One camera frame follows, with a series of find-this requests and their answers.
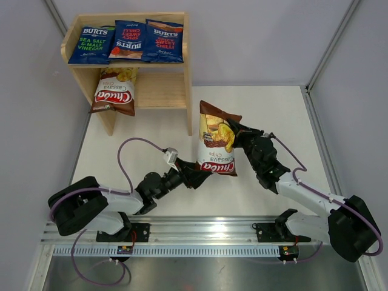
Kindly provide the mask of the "Chuba cassava chips bag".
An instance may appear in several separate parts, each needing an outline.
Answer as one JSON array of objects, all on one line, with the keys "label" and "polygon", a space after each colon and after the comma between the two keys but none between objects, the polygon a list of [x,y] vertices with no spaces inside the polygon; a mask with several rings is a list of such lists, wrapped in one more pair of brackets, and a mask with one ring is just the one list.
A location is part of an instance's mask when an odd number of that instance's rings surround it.
[{"label": "Chuba cassava chips bag", "polygon": [[233,143],[235,134],[228,119],[240,122],[241,115],[227,113],[208,102],[199,102],[199,144],[196,169],[236,176]]},{"label": "Chuba cassava chips bag", "polygon": [[89,113],[113,110],[135,116],[135,82],[139,68],[102,68]]}]

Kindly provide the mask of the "Burts spicy chilli bag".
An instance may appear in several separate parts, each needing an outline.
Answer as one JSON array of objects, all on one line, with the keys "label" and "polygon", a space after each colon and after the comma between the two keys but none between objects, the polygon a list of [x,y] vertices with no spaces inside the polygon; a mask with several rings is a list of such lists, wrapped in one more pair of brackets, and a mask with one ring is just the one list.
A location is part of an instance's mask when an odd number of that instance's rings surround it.
[{"label": "Burts spicy chilli bag", "polygon": [[146,19],[145,27],[146,36],[141,61],[183,63],[182,24]]},{"label": "Burts spicy chilli bag", "polygon": [[146,25],[136,21],[115,21],[115,39],[109,59],[140,61],[146,38]]}]

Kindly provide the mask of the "Burts sea salt vinegar bag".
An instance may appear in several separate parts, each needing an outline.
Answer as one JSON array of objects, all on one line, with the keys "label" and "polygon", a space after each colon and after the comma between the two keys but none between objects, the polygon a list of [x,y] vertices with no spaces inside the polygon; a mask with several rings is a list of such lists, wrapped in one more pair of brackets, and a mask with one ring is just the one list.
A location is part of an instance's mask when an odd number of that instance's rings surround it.
[{"label": "Burts sea salt vinegar bag", "polygon": [[109,64],[109,55],[114,36],[114,26],[84,26],[68,63],[92,65]]}]

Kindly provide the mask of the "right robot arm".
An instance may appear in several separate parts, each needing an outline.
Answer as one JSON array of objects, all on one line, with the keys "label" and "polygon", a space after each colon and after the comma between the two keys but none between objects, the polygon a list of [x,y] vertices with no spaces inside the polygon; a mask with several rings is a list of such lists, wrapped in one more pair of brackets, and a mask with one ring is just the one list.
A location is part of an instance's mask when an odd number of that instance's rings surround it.
[{"label": "right robot arm", "polygon": [[277,195],[296,201],[312,211],[312,216],[289,209],[276,219],[275,233],[282,240],[305,236],[332,246],[339,256],[349,262],[361,256],[378,256],[383,252],[381,232],[366,203],[353,195],[344,198],[322,192],[298,176],[306,172],[303,163],[293,170],[277,159],[273,133],[253,129],[232,119],[228,120],[235,134],[233,148],[241,148],[261,186]]}]

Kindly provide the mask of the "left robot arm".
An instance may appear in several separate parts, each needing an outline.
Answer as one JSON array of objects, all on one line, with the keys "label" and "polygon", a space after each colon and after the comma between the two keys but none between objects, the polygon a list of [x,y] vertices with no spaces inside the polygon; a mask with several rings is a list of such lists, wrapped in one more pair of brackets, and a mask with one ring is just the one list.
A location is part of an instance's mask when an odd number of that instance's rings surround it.
[{"label": "left robot arm", "polygon": [[131,222],[130,217],[149,213],[156,208],[156,200],[180,185],[197,189],[210,175],[192,162],[177,159],[163,175],[146,174],[133,191],[104,187],[87,176],[48,199],[49,216],[61,236],[89,230],[96,232],[99,243],[146,242],[143,231],[149,227]]}]

